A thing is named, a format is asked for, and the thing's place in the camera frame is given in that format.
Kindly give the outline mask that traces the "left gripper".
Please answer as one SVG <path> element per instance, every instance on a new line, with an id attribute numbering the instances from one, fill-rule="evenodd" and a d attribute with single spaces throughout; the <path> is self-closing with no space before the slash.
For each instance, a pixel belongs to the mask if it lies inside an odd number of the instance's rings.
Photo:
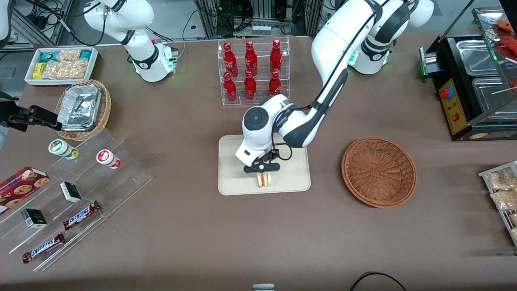
<path id="1" fill-rule="evenodd" d="M 267 176 L 271 176 L 272 173 L 279 171 L 281 168 L 279 163 L 274 162 L 280 156 L 276 149 L 257 151 L 248 147 L 246 142 L 243 141 L 235 156 L 244 164 L 245 173 L 256 173 L 257 177 L 261 177 L 261 173 L 267 173 Z"/>

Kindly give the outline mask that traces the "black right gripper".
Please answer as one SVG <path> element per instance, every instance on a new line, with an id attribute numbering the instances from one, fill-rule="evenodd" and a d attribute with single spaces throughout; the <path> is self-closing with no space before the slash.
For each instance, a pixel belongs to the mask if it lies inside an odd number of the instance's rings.
<path id="1" fill-rule="evenodd" d="M 58 115 L 42 107 L 32 105 L 30 108 L 19 106 L 0 107 L 0 125 L 19 131 L 27 131 L 28 121 L 30 125 L 40 125 L 53 130 L 61 130 L 62 124 L 58 121 Z"/>

